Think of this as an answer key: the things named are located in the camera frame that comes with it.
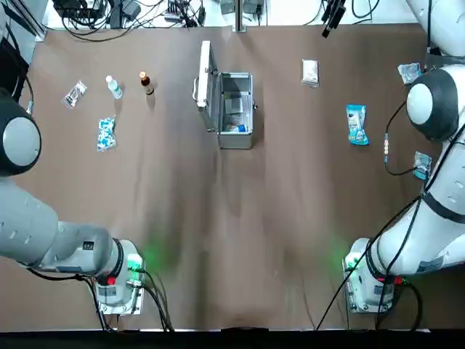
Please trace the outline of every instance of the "gray robot arm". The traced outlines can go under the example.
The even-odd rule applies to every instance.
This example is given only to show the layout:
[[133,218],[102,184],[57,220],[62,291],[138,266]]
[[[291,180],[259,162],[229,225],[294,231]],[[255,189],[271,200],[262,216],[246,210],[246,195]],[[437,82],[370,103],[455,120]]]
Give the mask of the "gray robot arm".
[[91,276],[103,313],[140,313],[144,274],[136,270],[145,265],[135,245],[101,227],[59,221],[10,178],[36,164],[41,135],[33,117],[1,90],[0,134],[0,256],[38,271]]

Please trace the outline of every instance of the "blue snack bag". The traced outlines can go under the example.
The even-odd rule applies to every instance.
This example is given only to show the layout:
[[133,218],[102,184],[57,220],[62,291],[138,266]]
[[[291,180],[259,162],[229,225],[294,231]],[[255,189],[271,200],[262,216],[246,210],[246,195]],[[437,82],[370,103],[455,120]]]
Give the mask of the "blue snack bag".
[[355,145],[368,145],[363,124],[365,123],[366,105],[349,104],[346,107],[347,123],[349,125],[349,142]]

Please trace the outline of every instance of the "metal stand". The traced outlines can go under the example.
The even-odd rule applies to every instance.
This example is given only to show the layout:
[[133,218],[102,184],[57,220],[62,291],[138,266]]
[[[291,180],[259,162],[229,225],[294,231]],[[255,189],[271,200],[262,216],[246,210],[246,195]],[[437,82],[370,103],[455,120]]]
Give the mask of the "metal stand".
[[237,33],[244,33],[246,32],[246,27],[243,23],[243,0],[235,0],[235,22],[234,26],[232,27],[232,31],[235,31]]

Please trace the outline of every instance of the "brown table surface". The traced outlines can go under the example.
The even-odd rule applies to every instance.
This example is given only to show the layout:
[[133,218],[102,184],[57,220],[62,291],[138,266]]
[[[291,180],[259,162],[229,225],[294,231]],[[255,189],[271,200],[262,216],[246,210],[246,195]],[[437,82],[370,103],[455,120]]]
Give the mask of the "brown table surface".
[[[405,98],[401,63],[424,59],[417,25],[136,30],[99,44],[51,31],[36,48],[29,76],[43,150],[18,185],[54,207],[61,220],[106,227],[130,238],[168,289],[176,328],[311,328],[341,281],[341,259],[418,194],[412,175],[383,166],[387,120]],[[103,36],[115,35],[114,32]],[[220,71],[254,75],[254,148],[219,151],[194,102],[201,42],[212,42]],[[320,62],[320,87],[301,84],[302,59]],[[139,71],[156,83],[155,107]],[[124,86],[113,104],[105,76]],[[68,111],[60,103],[81,79],[88,90]],[[23,96],[23,105],[28,99]],[[347,140],[347,104],[366,104],[368,147]],[[98,120],[116,114],[118,145],[96,152]],[[393,169],[415,151],[437,155],[403,111],[390,137]],[[98,321],[85,285],[32,277],[1,261],[0,330],[88,329]],[[422,327],[463,327],[461,268],[415,277],[424,298]],[[346,326],[342,294],[324,328]],[[390,328],[415,316],[405,292]],[[159,328],[145,298],[122,328]],[[350,316],[354,328],[373,316]]]

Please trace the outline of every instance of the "small packet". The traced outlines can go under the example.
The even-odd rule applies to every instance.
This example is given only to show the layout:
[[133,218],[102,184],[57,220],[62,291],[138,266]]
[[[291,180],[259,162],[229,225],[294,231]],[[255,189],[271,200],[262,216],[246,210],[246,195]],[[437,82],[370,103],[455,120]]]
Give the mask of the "small packet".
[[346,107],[346,113],[349,125],[349,142],[355,145],[368,145],[370,142],[363,129],[366,105],[349,104]]
[[420,63],[401,64],[397,67],[404,85],[409,85],[421,75]]
[[302,83],[311,87],[320,86],[317,60],[302,60]]
[[76,85],[68,92],[66,96],[61,100],[61,103],[65,105],[69,110],[73,109],[78,100],[84,95],[87,90],[86,85],[82,83],[81,80],[78,81]]
[[425,180],[426,173],[431,174],[431,163],[432,159],[426,154],[420,153],[419,151],[415,152],[415,161],[413,166],[416,167],[416,170],[413,171],[415,177]]
[[116,146],[116,138],[113,133],[114,128],[114,118],[100,119],[97,151],[106,151]]

